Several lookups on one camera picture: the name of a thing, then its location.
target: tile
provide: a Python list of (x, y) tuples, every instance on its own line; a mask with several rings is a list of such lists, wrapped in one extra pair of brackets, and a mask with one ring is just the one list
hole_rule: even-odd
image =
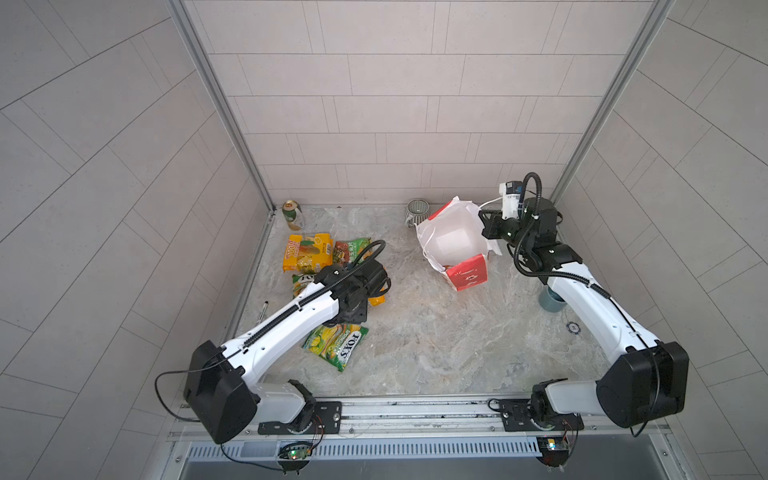
[(336, 169), (329, 165), (266, 165), (273, 188), (339, 188)]
[(240, 56), (234, 54), (208, 55), (216, 78), (226, 95), (252, 95)]
[(192, 57), (170, 18), (141, 33), (171, 85), (182, 81), (195, 69)]
[(320, 24), (320, 13), (317, 2), (302, 2), (306, 30), (310, 35), (312, 53), (326, 53), (326, 42), (323, 39), (323, 26)]
[(762, 372), (763, 369), (749, 352), (742, 352), (726, 359), (718, 360), (698, 369), (699, 375), (706, 386), (738, 379), (751, 373)]
[(335, 100), (339, 131), (349, 133), (424, 131), (427, 97), (355, 96), (336, 97)]
[(387, 134), (388, 164), (463, 164), (469, 134)]
[(521, 97), (440, 97), (437, 131), (514, 132)]
[[(232, 260), (230, 271), (227, 272), (227, 281), (234, 284), (237, 289), (242, 289), (245, 284), (246, 276), (248, 275), (251, 263), (254, 260), (253, 255), (256, 252), (257, 244), (259, 243), (259, 239), (264, 229), (264, 224), (268, 218), (267, 214), (268, 210), (264, 206), (264, 202), (260, 200), (256, 205), (256, 208), (253, 209), (253, 215), (250, 217), (250, 222), (246, 227), (243, 239), (240, 241), (234, 260)], [(208, 295), (205, 290), (200, 289), (200, 291), (205, 293), (206, 296)]]
[(710, 124), (642, 73), (635, 73), (616, 112), (670, 165), (675, 166)]
[(598, 216), (598, 209), (578, 182), (572, 181), (568, 185), (563, 192), (562, 203), (568, 208), (571, 219), (581, 233), (585, 232)]
[(208, 283), (200, 274), (197, 274), (197, 278), (194, 281), (195, 287), (205, 295), (211, 302), (216, 302), (216, 298), (219, 296), (219, 291), (214, 288), (213, 285)]
[(632, 259), (632, 266), (685, 347), (692, 365), (706, 365), (746, 349), (661, 235)]
[(435, 2), (435, 19), (432, 26), (432, 53), (445, 53), (445, 36), (448, 34), (450, 2)]
[(163, 422), (165, 422), (165, 415), (155, 415), (154, 413), (131, 409), (125, 423), (123, 423), (123, 430), (157, 435), (160, 433)]
[(74, 67), (74, 62), (24, 2), (3, 2), (0, 10), (0, 106)]
[(73, 174), (82, 167), (83, 160), (24, 101), (15, 101), (3, 108), (2, 113), (67, 172)]
[(475, 162), (543, 164), (557, 139), (557, 134), (483, 134)]
[(76, 65), (90, 58), (48, 0), (26, 0), (26, 3)]
[(645, 328), (649, 328), (653, 325), (656, 325), (664, 318), (661, 315), (661, 310), (659, 310), (659, 307), (654, 305), (650, 309), (636, 316), (634, 319), (640, 322), (640, 324)]
[(291, 198), (300, 204), (361, 205), (366, 201), (362, 188), (291, 189)]
[[(760, 441), (762, 438), (760, 429), (754, 428), (756, 425), (754, 412), (759, 411), (755, 408), (764, 405), (765, 398), (768, 397), (768, 376), (764, 372), (755, 373), (712, 386), (710, 391), (764, 477), (768, 472), (766, 460), (768, 452), (765, 444)], [(762, 425), (763, 422), (762, 419), (757, 420), (758, 425)], [(747, 461), (744, 463), (744, 470), (738, 473), (754, 473), (747, 470), (750, 463)]]
[(699, 108), (699, 105), (701, 105), (704, 98), (710, 94), (717, 82), (720, 81), (723, 75), (725, 75), (725, 72), (728, 71), (730, 66), (733, 65), (740, 55), (741, 54), (738, 51), (725, 47), (723, 53), (717, 57), (714, 64), (707, 70), (707, 73), (704, 74), (701, 81), (696, 85), (690, 95), (688, 95), (688, 98), (685, 99), (685, 104), (694, 110)]
[(764, 312), (766, 296), (760, 282), (768, 279), (768, 266), (760, 263), (710, 292), (720, 312), (736, 330), (760, 365), (768, 366)]
[(306, 164), (374, 164), (374, 134), (299, 134)]
[(168, 336), (168, 332), (134, 311), (128, 312), (122, 327), (160, 348), (162, 348), (163, 342), (165, 342), (165, 338)]
[(531, 121), (531, 115), (533, 115), (533, 109), (536, 108), (537, 101), (538, 97), (525, 97), (523, 108), (520, 110), (520, 117), (518, 117), (518, 124), (515, 126), (515, 132), (523, 133), (528, 129), (528, 122)]
[(121, 430), (101, 466), (97, 480), (133, 480), (139, 478), (157, 437)]
[(108, 149), (67, 180), (0, 243), (0, 318), (36, 329), (143, 191)]
[(77, 396), (52, 386), (0, 375), (0, 407), (64, 417)]
[(659, 235), (660, 233), (656, 226), (653, 224), (649, 225), (648, 228), (643, 230), (643, 233), (638, 235), (637, 238), (629, 244), (629, 247), (624, 248), (624, 255), (626, 255), (629, 260), (632, 260)]
[(745, 245), (661, 158), (637, 181), (632, 195), (694, 276), (706, 272)]
[(458, 95), (463, 55), (350, 55), (355, 95)]
[(552, 22), (547, 30), (547, 38), (544, 41), (544, 46), (541, 48), (542, 54), (554, 53), (554, 50), (558, 46), (560, 36), (563, 34), (563, 27), (568, 20), (568, 14), (571, 13), (571, 6), (573, 2), (558, 2), (557, 8), (554, 10), (554, 16)]
[(594, 141), (594, 149), (621, 181), (627, 179), (648, 148), (648, 143), (616, 111), (608, 115)]
[(432, 169), (430, 187), (487, 187), (498, 189), (499, 164), (445, 164)]
[(53, 478), (61, 472), (72, 478), (94, 478), (158, 350), (118, 330), (29, 478)]
[(656, 153), (653, 148), (648, 148), (645, 155), (643, 155), (640, 161), (637, 162), (637, 165), (635, 165), (632, 171), (627, 175), (627, 179), (624, 180), (624, 186), (629, 190), (632, 190), (637, 184), (637, 181), (640, 180), (640, 177), (645, 175), (645, 172), (652, 164), (654, 164), (657, 158), (659, 158), (659, 154)]
[[(198, 289), (192, 287), (189, 296), (179, 312), (179, 317), (174, 327), (168, 333), (163, 349), (157, 355), (157, 361), (152, 366), (149, 375), (146, 375), (144, 386), (138, 396), (135, 397), (134, 408), (144, 412), (165, 415), (165, 410), (157, 401), (154, 391), (154, 380), (162, 372), (168, 370), (183, 370), (189, 368), (190, 352), (193, 352), (199, 344), (200, 334), (208, 321), (214, 305)], [(165, 376), (157, 382), (161, 396), (170, 400), (176, 395), (179, 385), (184, 381), (184, 376)]]
[(467, 55), (462, 95), (557, 95), (567, 55)]
[(0, 468), (4, 478), (29, 476), (61, 419), (0, 408)]
[(216, 290), (221, 290), (224, 280), (227, 278), (227, 272), (235, 253), (237, 253), (240, 241), (243, 239), (246, 226), (246, 222), (240, 218), (240, 215), (234, 209), (230, 210), (219, 229), (214, 244), (205, 257), (203, 266), (200, 268), (200, 275)]
[(196, 0), (211, 53), (312, 53), (301, 2)]
[(594, 261), (611, 285), (611, 295), (629, 312), (640, 315), (654, 305), (654, 299), (635, 273), (621, 247), (605, 224), (587, 240)]
[(319, 2), (326, 53), (430, 53), (433, 2)]
[(214, 237), (218, 235), (219, 227), (213, 220), (211, 220), (210, 215), (208, 215), (203, 206), (200, 205), (200, 202), (195, 202), (194, 207), (192, 207), (192, 214), (203, 224), (205, 230), (208, 230), (208, 233)]
[(203, 85), (203, 79), (200, 78), (200, 72), (195, 71), (190, 73), (187, 77), (187, 84), (192, 89), (192, 93), (194, 93), (194, 97), (197, 99), (197, 103), (200, 105), (200, 108), (203, 109), (203, 113), (206, 117), (214, 114), (216, 107), (214, 106), (214, 101), (210, 98), (210, 92), (205, 88), (205, 85)]
[[(680, 344), (687, 348), (687, 344), (682, 339)], [(728, 425), (728, 421), (709, 390), (693, 368), (688, 369), (685, 408), (677, 414), (677, 418), (683, 424), (691, 444), (699, 454), (708, 453), (711, 455), (711, 452), (742, 449), (733, 429)], [(717, 435), (707, 434), (711, 432), (717, 432)]]
[(431, 204), (442, 202), (442, 188), (366, 188), (366, 204), (406, 205), (416, 198)]
[(214, 238), (197, 217), (189, 215), (141, 291), (133, 310), (169, 331), (213, 242)]
[(123, 219), (123, 223), (144, 239), (145, 242), (149, 243), (150, 247), (154, 248), (154, 251), (160, 255), (168, 248), (168, 242), (165, 241), (163, 236), (152, 228), (145, 219), (141, 218), (141, 215), (137, 214), (136, 210), (131, 209)]
[(603, 95), (622, 58), (622, 55), (574, 55), (558, 95)]
[(168, 18), (165, 5), (151, 0), (51, 0), (51, 5), (91, 57)]
[(0, 320), (0, 371), (5, 370), (30, 336), (29, 330)]
[(0, 239), (11, 233), (69, 173), (0, 115)]
[(754, 250), (747, 246), (718, 263), (716, 266), (713, 266), (712, 270), (709, 270), (697, 280), (699, 280), (699, 284), (702, 288), (709, 293), (760, 262), (762, 262), (762, 259), (757, 256), (757, 253), (755, 253)]
[(525, 131), (580, 134), (599, 103), (600, 97), (539, 97)]
[(120, 225), (6, 372), (80, 392), (159, 260), (133, 230)]
[(232, 140), (230, 140), (227, 130), (224, 129), (219, 114), (211, 115), (197, 133), (203, 138), (205, 146), (213, 155), (216, 166), (221, 165), (224, 158), (232, 151)]
[(622, 250), (650, 226), (648, 216), (607, 164), (600, 167), (586, 191)]
[(157, 59), (152, 54), (152, 50), (149, 49), (149, 45), (147, 45), (147, 41), (144, 40), (144, 37), (141, 35), (136, 35), (135, 37), (131, 38), (130, 42), (134, 48), (136, 48), (136, 52), (138, 52), (141, 60), (147, 67), (147, 70), (149, 70), (152, 78), (154, 78), (154, 81), (157, 83), (157, 86), (160, 88), (160, 90), (163, 93), (169, 91), (172, 85), (168, 81), (168, 77), (166, 77), (165, 73), (163, 73), (163, 69), (160, 67), (160, 64), (157, 63)]
[(238, 55), (253, 95), (350, 95), (346, 55)]
[(752, 475), (758, 473), (750, 456), (744, 450), (708, 453), (699, 455), (699, 458), (704, 464), (704, 469), (710, 475)]
[(768, 38), (763, 28), (768, 21), (765, 2), (715, 0), (701, 3), (703, 10), (692, 23), (694, 30), (763, 63), (768, 62)]
[(182, 82), (132, 121), (109, 148), (149, 187), (204, 122), (192, 90)]
[(675, 22), (665, 22), (638, 69), (685, 101), (724, 46)]
[(25, 103), (88, 159), (160, 96), (136, 49), (125, 42), (33, 91)]
[(752, 154), (768, 161), (768, 121), (763, 86), (768, 65), (741, 55), (717, 82), (697, 111)]
[(416, 188), (421, 186), (421, 173), (419, 164), (346, 166), (346, 176), (353, 188)]
[(221, 228), (247, 179), (245, 165), (233, 149), (197, 200), (217, 227)]
[(541, 52), (554, 2), (455, 2), (445, 53)]
[(252, 134), (328, 131), (320, 97), (237, 97), (237, 105)]
[(326, 123), (328, 132), (339, 133), (339, 118), (336, 116), (336, 100), (333, 97), (323, 97), (323, 110), (326, 111)]
[(170, 242), (211, 176), (199, 150), (188, 141), (144, 192), (134, 210)]
[(646, 2), (574, 2), (555, 53), (623, 55), (645, 19)]

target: yellow snack bag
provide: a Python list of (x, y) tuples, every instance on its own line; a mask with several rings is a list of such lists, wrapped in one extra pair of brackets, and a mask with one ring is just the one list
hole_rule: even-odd
[(283, 272), (318, 273), (333, 262), (333, 240), (329, 233), (291, 235), (283, 257)]

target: green snack bag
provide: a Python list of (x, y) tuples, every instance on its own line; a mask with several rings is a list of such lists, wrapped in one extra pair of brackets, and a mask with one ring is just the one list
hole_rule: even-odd
[(302, 348), (316, 353), (343, 372), (352, 351), (367, 333), (368, 329), (360, 325), (321, 325), (310, 333)]

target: snack bag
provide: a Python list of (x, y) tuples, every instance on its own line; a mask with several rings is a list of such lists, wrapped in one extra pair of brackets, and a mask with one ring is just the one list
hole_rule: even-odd
[(360, 325), (342, 323), (330, 328), (321, 325), (310, 333), (302, 348), (323, 357), (343, 372), (352, 351), (367, 333), (368, 329)]
[(294, 275), (293, 276), (293, 298), (299, 296), (307, 285), (315, 281), (314, 275)]
[(333, 262), (346, 265), (354, 262), (362, 249), (371, 243), (371, 238), (357, 238), (355, 240), (337, 240), (333, 248)]
[(333, 262), (332, 246), (333, 240), (328, 233), (291, 235), (283, 257), (283, 272), (318, 273)]

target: metal vent grille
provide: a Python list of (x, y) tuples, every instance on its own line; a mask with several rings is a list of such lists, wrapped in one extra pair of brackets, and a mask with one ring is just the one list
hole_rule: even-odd
[[(230, 457), (249, 462), (274, 461), (280, 445), (287, 442), (259, 440), (230, 442), (224, 447)], [(540, 457), (535, 437), (478, 437), (430, 439), (326, 439), (312, 460), (357, 460), (375, 458), (491, 458)], [(225, 459), (218, 445), (192, 442), (192, 462)]]

